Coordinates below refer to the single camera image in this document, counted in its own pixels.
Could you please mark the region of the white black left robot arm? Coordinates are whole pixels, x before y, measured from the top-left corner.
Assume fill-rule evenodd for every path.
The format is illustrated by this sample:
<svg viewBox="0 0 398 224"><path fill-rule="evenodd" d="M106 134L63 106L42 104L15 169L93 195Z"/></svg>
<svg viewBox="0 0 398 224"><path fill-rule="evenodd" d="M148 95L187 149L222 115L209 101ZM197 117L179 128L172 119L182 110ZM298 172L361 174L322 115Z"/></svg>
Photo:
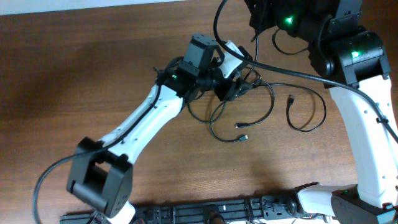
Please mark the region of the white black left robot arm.
<svg viewBox="0 0 398 224"><path fill-rule="evenodd" d="M97 141L83 138L78 143L67 191L95 209L92 223L132 221L133 167L142 150L199 92L213 91L225 102L247 91L248 83L235 76L249 59L232 41L217 43L195 34L184 56L157 71L150 93L126 120Z"/></svg>

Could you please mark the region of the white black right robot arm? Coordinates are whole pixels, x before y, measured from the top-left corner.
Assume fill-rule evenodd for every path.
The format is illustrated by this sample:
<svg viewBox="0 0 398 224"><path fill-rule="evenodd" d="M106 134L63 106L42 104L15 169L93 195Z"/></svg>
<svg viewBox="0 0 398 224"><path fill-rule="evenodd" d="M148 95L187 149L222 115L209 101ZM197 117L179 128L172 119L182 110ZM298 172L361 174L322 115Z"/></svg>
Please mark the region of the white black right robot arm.
<svg viewBox="0 0 398 224"><path fill-rule="evenodd" d="M278 27L308 42L351 144L358 183L308 184L296 191L301 213L340 223L397 222L397 126L390 67L380 37L359 25L361 1L248 1L257 34Z"/></svg>

